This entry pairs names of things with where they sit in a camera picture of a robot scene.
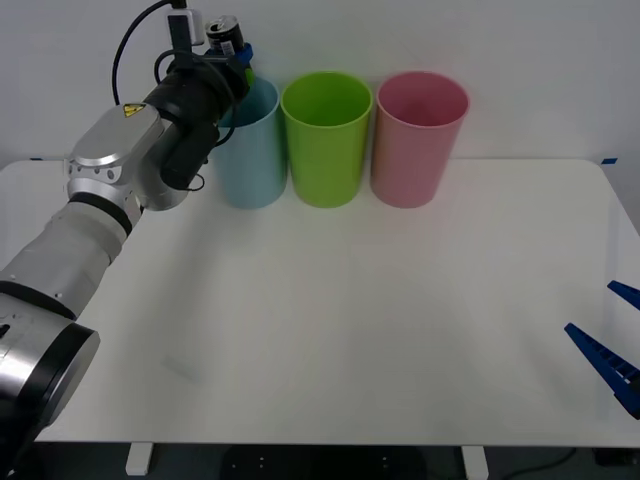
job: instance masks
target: warning label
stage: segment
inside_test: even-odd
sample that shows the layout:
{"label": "warning label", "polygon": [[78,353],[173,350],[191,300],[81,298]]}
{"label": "warning label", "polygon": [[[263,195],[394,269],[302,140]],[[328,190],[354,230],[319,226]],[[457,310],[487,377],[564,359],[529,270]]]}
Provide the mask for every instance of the warning label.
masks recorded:
{"label": "warning label", "polygon": [[125,103],[122,106],[122,109],[124,110],[125,118],[129,118],[131,115],[135,115],[136,113],[138,113],[144,107],[145,105],[143,105],[142,103]]}

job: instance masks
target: cup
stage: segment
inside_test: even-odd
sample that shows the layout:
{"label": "cup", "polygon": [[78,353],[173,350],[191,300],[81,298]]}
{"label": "cup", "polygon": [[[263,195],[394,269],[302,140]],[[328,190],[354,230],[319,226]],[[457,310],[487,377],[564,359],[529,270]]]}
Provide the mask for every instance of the cup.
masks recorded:
{"label": "cup", "polygon": [[377,104],[371,188],[388,205],[422,206],[436,193],[469,96],[443,75],[405,72],[382,84]]}
{"label": "cup", "polygon": [[282,94],[291,176],[298,196],[338,207],[358,193],[373,95],[356,77],[317,72]]}
{"label": "cup", "polygon": [[[236,112],[236,129],[212,159],[226,200],[237,208],[261,208],[280,197],[287,183],[286,142],[280,93],[268,80],[256,77]],[[220,138],[231,126],[229,112],[220,121]]]}

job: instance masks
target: pink cup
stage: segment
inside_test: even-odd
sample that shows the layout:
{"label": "pink cup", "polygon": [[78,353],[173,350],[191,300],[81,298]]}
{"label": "pink cup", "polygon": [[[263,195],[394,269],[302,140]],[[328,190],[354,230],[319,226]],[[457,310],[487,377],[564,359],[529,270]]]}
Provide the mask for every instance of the pink cup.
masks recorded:
{"label": "pink cup", "polygon": [[420,207],[436,193],[469,96],[453,80],[405,72],[385,81],[377,95],[371,188],[394,207]]}

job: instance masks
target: table surface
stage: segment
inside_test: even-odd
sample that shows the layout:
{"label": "table surface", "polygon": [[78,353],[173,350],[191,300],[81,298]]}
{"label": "table surface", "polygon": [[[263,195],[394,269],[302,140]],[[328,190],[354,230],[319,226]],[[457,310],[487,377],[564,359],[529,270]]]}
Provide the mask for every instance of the table surface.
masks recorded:
{"label": "table surface", "polygon": [[[574,322],[640,364],[640,239],[600,168],[456,160],[427,206],[366,182],[257,211],[207,186],[146,212],[80,323],[102,343],[47,441],[640,447]],[[0,174],[0,267],[66,195]]]}

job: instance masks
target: blue cup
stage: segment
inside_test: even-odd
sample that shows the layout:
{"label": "blue cup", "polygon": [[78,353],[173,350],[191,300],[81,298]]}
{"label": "blue cup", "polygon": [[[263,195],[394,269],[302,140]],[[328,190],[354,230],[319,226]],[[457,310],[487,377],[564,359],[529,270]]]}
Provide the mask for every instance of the blue cup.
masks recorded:
{"label": "blue cup", "polygon": [[[279,105],[278,88],[256,77],[249,94],[238,105],[235,132],[209,155],[224,196],[234,207],[265,207],[284,191],[286,141]],[[229,113],[218,125],[220,138],[230,126]]]}

